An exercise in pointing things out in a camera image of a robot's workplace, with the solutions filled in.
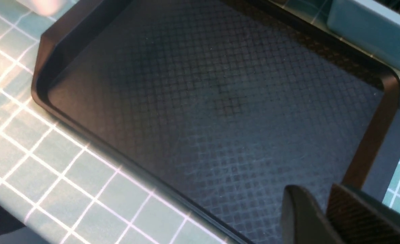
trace black tray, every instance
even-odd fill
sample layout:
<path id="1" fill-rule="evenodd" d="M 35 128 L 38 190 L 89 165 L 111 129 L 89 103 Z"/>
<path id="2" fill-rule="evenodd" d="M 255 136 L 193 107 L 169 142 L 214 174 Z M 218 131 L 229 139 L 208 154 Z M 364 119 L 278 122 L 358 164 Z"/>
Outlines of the black tray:
<path id="1" fill-rule="evenodd" d="M 281 242 L 287 184 L 382 200 L 400 158 L 397 76 L 261 0 L 81 0 L 32 94 L 238 242 Z"/>

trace textured tray surface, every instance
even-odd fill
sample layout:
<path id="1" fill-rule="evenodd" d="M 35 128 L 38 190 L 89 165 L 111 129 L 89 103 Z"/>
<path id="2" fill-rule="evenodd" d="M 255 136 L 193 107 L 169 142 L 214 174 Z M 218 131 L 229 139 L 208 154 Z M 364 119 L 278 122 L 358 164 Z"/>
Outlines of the textured tray surface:
<path id="1" fill-rule="evenodd" d="M 325 209 L 382 91 L 367 71 L 242 1 L 134 1 L 58 77 L 70 119 L 255 243 L 284 186 Z"/>

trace square grid pattern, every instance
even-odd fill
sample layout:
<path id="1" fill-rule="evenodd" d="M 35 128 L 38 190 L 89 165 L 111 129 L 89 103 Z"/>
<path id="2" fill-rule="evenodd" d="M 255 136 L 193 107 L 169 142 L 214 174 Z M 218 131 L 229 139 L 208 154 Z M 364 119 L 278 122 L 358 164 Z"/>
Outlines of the square grid pattern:
<path id="1" fill-rule="evenodd" d="M 73 4 L 40 17 L 0 0 L 0 205 L 53 244 L 228 243 L 32 101 L 39 36 Z M 329 32 L 330 6 L 288 0 L 282 8 Z M 383 203 L 400 212 L 400 162 Z"/>

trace carbon fiber texture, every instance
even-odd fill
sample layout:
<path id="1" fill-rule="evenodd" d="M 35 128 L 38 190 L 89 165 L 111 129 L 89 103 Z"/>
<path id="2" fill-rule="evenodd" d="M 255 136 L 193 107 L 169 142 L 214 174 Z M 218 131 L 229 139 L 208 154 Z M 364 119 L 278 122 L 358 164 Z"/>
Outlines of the carbon fiber texture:
<path id="1" fill-rule="evenodd" d="M 400 214 L 358 190 L 333 185 L 327 218 L 348 244 L 400 244 Z"/>
<path id="2" fill-rule="evenodd" d="M 285 185 L 325 210 L 379 80 L 241 0 L 134 1 L 50 102 L 254 243 L 281 243 Z"/>

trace tray rim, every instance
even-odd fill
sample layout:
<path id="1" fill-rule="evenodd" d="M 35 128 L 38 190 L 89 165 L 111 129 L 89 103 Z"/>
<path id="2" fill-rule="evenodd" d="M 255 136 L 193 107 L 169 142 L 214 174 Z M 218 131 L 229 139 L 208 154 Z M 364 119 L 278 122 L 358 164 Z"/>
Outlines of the tray rim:
<path id="1" fill-rule="evenodd" d="M 67 66 L 88 45 L 88 43 L 93 40 L 93 38 L 109 23 L 111 23 L 112 20 L 115 19 L 132 1 L 133 0 L 81 0 L 67 11 L 59 20 L 57 20 L 47 31 L 45 31 L 40 39 L 36 66 L 33 74 L 31 85 L 32 98 L 37 105 L 44 108 L 48 113 L 72 127 L 77 132 L 83 134 L 91 142 L 102 148 L 106 153 L 109 153 L 116 159 L 120 160 L 129 170 L 138 174 L 146 181 L 157 185 L 160 190 L 164 191 L 170 197 L 176 199 L 178 202 L 200 215 L 203 219 L 214 227 L 217 227 L 226 235 L 230 236 L 236 242 L 253 243 L 247 237 L 234 230 L 231 226 L 225 224 L 219 218 L 203 209 L 200 205 L 191 201 L 188 197 L 183 196 L 181 192 L 172 188 L 152 173 L 149 173 L 147 170 L 140 167 L 140 165 L 135 163 L 133 160 L 127 158 L 118 150 L 105 143 L 91 131 L 70 119 L 70 117 L 53 106 L 49 101 L 47 97 L 48 87 L 51 85 L 57 74 L 63 70 L 62 67 L 60 70 L 56 69 L 54 71 L 54 66 L 57 67 L 57 65 L 60 64 Z M 251 5 L 266 12 L 293 29 L 296 29 L 303 34 L 310 35 L 314 40 L 328 46 L 329 48 L 333 48 L 335 51 L 340 52 L 363 67 L 372 70 L 373 74 L 380 78 L 384 88 L 383 97 L 369 123 L 369 126 L 367 127 L 367 131 L 364 134 L 360 145 L 358 146 L 357 152 L 347 169 L 342 184 L 352 185 L 358 189 L 364 188 L 364 184 L 366 183 L 365 180 L 374 167 L 379 171 L 380 168 L 385 167 L 391 169 L 391 165 L 393 165 L 394 167 L 392 170 L 387 172 L 389 175 L 387 179 L 391 179 L 394 169 L 397 166 L 396 162 L 398 162 L 400 158 L 400 153 L 397 153 L 398 150 L 400 151 L 400 142 L 395 145 L 386 143 L 386 141 L 392 140 L 400 141 L 400 131 L 391 130 L 392 124 L 400 124 L 400 79 L 397 77 L 396 73 L 388 66 L 378 62 L 366 54 L 363 54 L 348 44 L 341 42 L 336 37 L 331 36 L 321 29 L 318 29 L 316 26 L 305 22 L 268 0 L 244 1 L 251 3 Z M 92 20 L 93 18 L 96 18 L 96 16 L 101 17 L 99 23 L 96 20 Z M 73 45 L 66 46 L 66 43 L 68 42 L 71 42 L 70 44 Z M 383 150 L 383 154 L 387 153 L 388 155 L 392 155 L 390 156 L 392 159 L 379 160 L 377 155 L 380 150 Z M 380 187 L 381 189 L 379 192 L 382 193 L 381 196 L 379 192 L 371 195 L 378 201 L 381 201 L 388 184 L 389 182 Z"/>

